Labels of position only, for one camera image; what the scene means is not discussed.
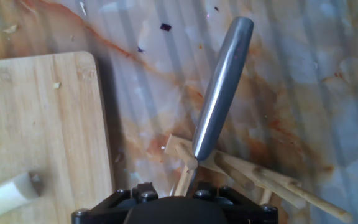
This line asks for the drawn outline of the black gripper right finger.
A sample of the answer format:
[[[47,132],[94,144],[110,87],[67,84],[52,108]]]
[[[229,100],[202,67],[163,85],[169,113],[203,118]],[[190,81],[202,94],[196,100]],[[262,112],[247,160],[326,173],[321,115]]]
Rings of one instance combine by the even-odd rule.
[[[278,208],[257,205],[229,186],[216,187],[209,182],[199,182],[193,198],[211,202],[223,213],[228,223],[278,224]]]

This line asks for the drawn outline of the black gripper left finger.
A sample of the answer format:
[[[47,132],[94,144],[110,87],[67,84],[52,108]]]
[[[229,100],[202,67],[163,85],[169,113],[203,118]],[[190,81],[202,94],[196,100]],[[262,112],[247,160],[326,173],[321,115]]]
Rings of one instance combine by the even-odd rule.
[[[132,189],[119,189],[92,209],[81,208],[74,211],[71,223],[124,223],[132,208],[153,200],[158,200],[158,193],[151,182],[138,184]]]

